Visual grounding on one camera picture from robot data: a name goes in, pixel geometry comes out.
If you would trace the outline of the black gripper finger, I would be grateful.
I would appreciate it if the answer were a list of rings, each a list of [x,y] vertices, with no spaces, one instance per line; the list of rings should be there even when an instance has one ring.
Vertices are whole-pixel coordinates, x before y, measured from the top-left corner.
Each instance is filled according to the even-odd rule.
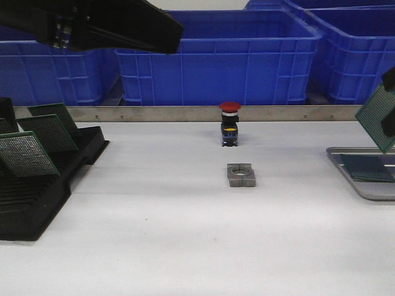
[[[391,111],[381,121],[381,127],[385,136],[393,138],[395,135],[395,114]]]
[[[382,83],[386,91],[395,90],[395,67],[392,67],[382,75]]]
[[[148,1],[83,1],[72,25],[72,49],[123,48],[174,54],[183,25]]]

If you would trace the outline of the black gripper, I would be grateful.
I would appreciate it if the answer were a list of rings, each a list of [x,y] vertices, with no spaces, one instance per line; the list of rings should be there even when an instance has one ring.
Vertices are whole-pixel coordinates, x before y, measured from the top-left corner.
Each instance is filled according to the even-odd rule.
[[[76,16],[76,1],[1,1],[1,25],[58,49],[68,47]]]

